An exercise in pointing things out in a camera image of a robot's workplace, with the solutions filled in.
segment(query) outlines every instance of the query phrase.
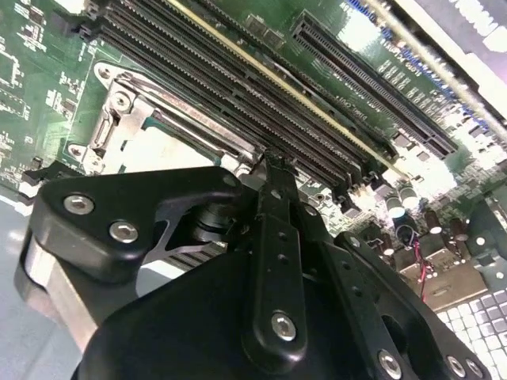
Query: electrolytic capacitor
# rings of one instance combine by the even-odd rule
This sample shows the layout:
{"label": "electrolytic capacitor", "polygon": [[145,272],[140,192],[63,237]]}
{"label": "electrolytic capacitor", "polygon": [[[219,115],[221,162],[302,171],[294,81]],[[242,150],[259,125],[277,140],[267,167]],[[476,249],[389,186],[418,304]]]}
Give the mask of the electrolytic capacitor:
{"label": "electrolytic capacitor", "polygon": [[460,218],[453,218],[449,223],[451,227],[451,235],[457,241],[466,241],[468,240],[468,234],[466,230],[465,223]]}
{"label": "electrolytic capacitor", "polygon": [[431,234],[437,235],[442,232],[442,225],[440,224],[440,220],[438,220],[438,216],[435,211],[427,210],[425,212],[425,221]]}
{"label": "electrolytic capacitor", "polygon": [[411,186],[406,186],[399,191],[404,208],[415,208],[419,205],[419,197]]}
{"label": "electrolytic capacitor", "polygon": [[386,206],[389,216],[393,219],[401,218],[405,214],[405,208],[397,196],[388,196]]}
{"label": "electrolytic capacitor", "polygon": [[395,225],[396,237],[405,246],[411,247],[415,239],[419,236],[417,231],[417,223],[408,214],[404,214],[401,218],[393,219]]}
{"label": "electrolytic capacitor", "polygon": [[380,245],[380,250],[386,256],[391,256],[395,253],[395,249],[393,248],[393,241],[391,240],[391,236],[389,234],[382,234],[382,244]]}

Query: pcie slot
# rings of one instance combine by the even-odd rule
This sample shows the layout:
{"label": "pcie slot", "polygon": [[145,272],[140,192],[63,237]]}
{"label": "pcie slot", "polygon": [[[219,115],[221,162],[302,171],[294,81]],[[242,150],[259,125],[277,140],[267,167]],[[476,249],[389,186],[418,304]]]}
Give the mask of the pcie slot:
{"label": "pcie slot", "polygon": [[293,37],[321,63],[379,107],[404,131],[427,147],[439,158],[445,158],[457,145],[431,118],[403,95],[367,63],[327,32],[305,13],[295,28]]}

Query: silver screw head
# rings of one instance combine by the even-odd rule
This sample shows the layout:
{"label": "silver screw head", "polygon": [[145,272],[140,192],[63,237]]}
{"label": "silver screw head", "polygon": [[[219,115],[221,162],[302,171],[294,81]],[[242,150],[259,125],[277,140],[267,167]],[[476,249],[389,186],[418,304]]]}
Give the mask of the silver screw head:
{"label": "silver screw head", "polygon": [[308,214],[311,216],[317,216],[318,212],[315,210],[312,206],[310,206],[308,203],[304,205],[304,209]]}
{"label": "silver screw head", "polygon": [[356,248],[361,247],[361,242],[360,242],[359,240],[357,240],[357,237],[352,236],[352,237],[350,238],[350,241],[352,242],[352,245],[353,245],[354,247],[356,247]]}
{"label": "silver screw head", "polygon": [[137,240],[139,233],[129,222],[114,222],[109,227],[111,238],[120,243],[130,244]]}
{"label": "silver screw head", "polygon": [[394,380],[402,378],[402,368],[398,361],[386,350],[380,350],[379,352],[379,363],[380,366],[386,371],[386,373]]}
{"label": "silver screw head", "polygon": [[465,369],[463,368],[463,366],[461,365],[461,363],[458,361],[457,358],[455,358],[454,356],[448,356],[447,361],[452,369],[452,372],[454,372],[461,378],[467,376],[467,372],[465,372]]}
{"label": "silver screw head", "polygon": [[93,211],[95,205],[90,198],[85,196],[68,196],[63,200],[63,206],[71,214],[75,215],[88,215]]}
{"label": "silver screw head", "polygon": [[474,362],[473,360],[467,359],[467,365],[468,365],[468,368],[470,368],[471,371],[477,375],[477,377],[484,378],[484,374],[476,362]]}
{"label": "silver screw head", "polygon": [[274,313],[271,318],[271,326],[275,334],[282,340],[290,342],[295,339],[296,330],[294,322],[282,313]]}
{"label": "silver screw head", "polygon": [[109,71],[109,69],[105,69],[105,68],[98,69],[98,74],[103,79],[110,79],[111,78],[111,72]]}
{"label": "silver screw head", "polygon": [[130,99],[122,92],[118,92],[112,95],[112,103],[115,105],[116,110],[119,112],[126,112],[131,106]]}

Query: metal bracket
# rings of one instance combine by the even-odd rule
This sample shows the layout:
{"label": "metal bracket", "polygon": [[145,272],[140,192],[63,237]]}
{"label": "metal bracket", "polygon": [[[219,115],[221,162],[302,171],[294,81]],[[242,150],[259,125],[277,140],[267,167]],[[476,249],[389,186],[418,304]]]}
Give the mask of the metal bracket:
{"label": "metal bracket", "polygon": [[263,164],[267,181],[247,232],[252,263],[242,341],[250,360],[268,373],[283,374],[307,350],[299,234],[289,213],[291,202],[299,199],[291,166],[270,152]]}
{"label": "metal bracket", "polygon": [[32,305],[51,319],[62,321],[82,352],[109,315],[138,298],[135,279],[121,285],[99,283],[51,255],[34,237],[26,249],[21,265],[29,278],[42,287],[29,288]]}
{"label": "metal bracket", "polygon": [[39,191],[30,226],[51,254],[100,281],[121,283],[135,277],[153,248],[156,222],[169,221],[173,233],[192,207],[231,202],[241,192],[232,174],[214,166],[55,180]]}
{"label": "metal bracket", "polygon": [[[255,146],[239,138],[230,128],[224,127],[223,120],[215,121],[202,113],[197,106],[163,89],[146,75],[104,62],[97,63],[93,72],[109,90],[90,142],[92,150],[111,150],[109,157],[104,157],[103,173],[117,173],[117,165],[109,164],[108,160],[119,160],[124,142],[132,139],[133,133],[142,130],[148,117],[175,127],[192,141],[219,156],[224,156],[226,159],[223,161],[227,164],[225,167],[230,171],[238,168],[238,161],[252,164],[257,158]],[[110,139],[121,141],[121,144],[109,146]]]}
{"label": "metal bracket", "polygon": [[[339,234],[334,243],[340,252],[348,253],[351,260],[346,263],[351,269],[337,262],[336,256],[332,259],[335,264],[341,264],[347,272],[361,268],[363,278],[371,281],[369,287],[361,291],[361,296],[353,289],[357,299],[350,310],[360,323],[366,322],[360,331],[362,339],[368,342],[367,352],[371,358],[378,355],[378,350],[387,350],[406,379],[488,378],[486,368],[478,364],[477,357],[465,345],[458,344],[454,333],[364,241],[345,232]],[[372,291],[375,297],[368,296]],[[365,299],[368,302],[357,309],[356,305],[360,304],[357,301]],[[357,337],[356,341],[363,344],[360,339]],[[469,362],[480,371],[473,370],[470,364],[466,367],[465,363]]]}

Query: ram slot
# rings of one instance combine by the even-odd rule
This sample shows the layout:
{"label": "ram slot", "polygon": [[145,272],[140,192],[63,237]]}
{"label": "ram slot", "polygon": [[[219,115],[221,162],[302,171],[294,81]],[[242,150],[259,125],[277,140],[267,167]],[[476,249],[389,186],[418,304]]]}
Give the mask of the ram slot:
{"label": "ram slot", "polygon": [[281,151],[290,154],[298,160],[301,169],[312,173],[315,179],[327,186],[332,186],[338,181],[346,181],[349,175],[344,171],[327,169],[320,162],[321,157],[315,157],[314,151],[308,146],[295,146],[292,139],[286,139],[279,133],[262,125],[252,114],[245,114],[241,109],[227,104],[222,98],[207,86],[199,83],[195,78],[182,75],[175,69],[175,62],[168,64],[151,49],[141,44],[137,37],[128,35],[115,25],[108,22],[101,25],[101,38],[104,42],[121,50],[129,58],[145,67],[148,72],[162,79],[167,88],[173,90],[183,100],[203,111],[208,117],[217,122],[223,119],[230,125],[235,125],[234,132],[238,132],[242,138],[257,145],[275,146]]}
{"label": "ram slot", "polygon": [[199,56],[207,63],[212,63],[217,70],[232,79],[238,91],[254,95],[269,108],[278,112],[295,128],[300,128],[313,137],[319,144],[326,146],[335,155],[354,165],[368,160],[368,156],[355,145],[344,139],[339,133],[323,125],[323,122],[305,108],[295,108],[293,100],[284,91],[278,89],[270,81],[255,76],[242,65],[229,51],[219,45],[213,45],[203,34],[171,12],[165,3],[157,1],[131,0],[131,8],[146,20],[150,20],[158,30],[166,34],[166,39],[173,40]]}
{"label": "ram slot", "polygon": [[[141,25],[142,21],[136,18],[135,15],[131,14],[126,19],[119,19],[118,17],[110,17],[116,26],[125,29],[131,29],[129,33],[134,36],[145,46],[149,46],[151,41],[158,41],[156,43],[157,52],[163,52],[159,58],[171,57],[172,60],[177,60],[177,67],[183,70],[186,74],[191,75],[193,78],[197,78],[203,86],[212,89],[216,92],[216,95],[227,99],[236,108],[242,110],[245,114],[255,115],[255,118],[265,126],[274,127],[277,131],[280,131],[282,135],[289,136],[293,132],[293,128],[288,125],[287,120],[283,120],[274,111],[274,106],[265,107],[263,104],[254,96],[248,93],[244,93],[243,89],[238,86],[229,76],[220,72],[220,70],[214,70],[213,66],[206,66],[206,63],[200,62],[195,59],[194,56],[188,56],[188,52],[178,44],[171,44],[169,39],[158,38],[157,34],[151,28],[146,25]],[[133,32],[132,21],[135,21],[136,28]],[[305,138],[299,134],[294,134],[293,139],[297,146],[309,146],[308,151],[315,148],[305,140]],[[313,155],[321,162],[332,162],[335,169],[340,169],[343,173],[347,173],[351,170],[349,165],[346,165],[342,160],[339,160],[336,154],[333,152],[314,152]]]}

